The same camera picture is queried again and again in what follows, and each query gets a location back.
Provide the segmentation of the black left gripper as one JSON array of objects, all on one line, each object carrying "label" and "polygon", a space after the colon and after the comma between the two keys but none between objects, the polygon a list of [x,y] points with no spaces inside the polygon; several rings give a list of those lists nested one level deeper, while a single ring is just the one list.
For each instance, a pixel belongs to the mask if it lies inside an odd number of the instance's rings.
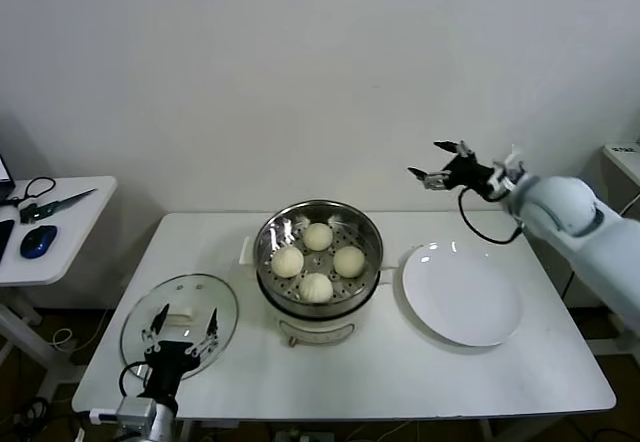
[{"label": "black left gripper", "polygon": [[214,309],[206,327],[204,338],[194,345],[191,342],[160,341],[159,335],[166,321],[169,304],[165,304],[154,316],[150,325],[141,330],[144,343],[144,361],[150,369],[144,394],[150,398],[174,397],[182,377],[200,365],[200,356],[212,352],[218,346],[218,318]]}]

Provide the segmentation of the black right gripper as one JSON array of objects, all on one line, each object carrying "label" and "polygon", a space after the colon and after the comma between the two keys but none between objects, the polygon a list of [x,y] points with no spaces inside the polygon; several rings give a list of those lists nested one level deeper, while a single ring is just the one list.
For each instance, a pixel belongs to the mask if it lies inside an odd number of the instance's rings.
[{"label": "black right gripper", "polygon": [[463,186],[471,188],[478,195],[493,193],[493,187],[489,183],[493,169],[480,164],[475,152],[464,141],[434,141],[433,144],[455,157],[443,171],[426,172],[416,167],[407,168],[426,190],[452,190]]}]

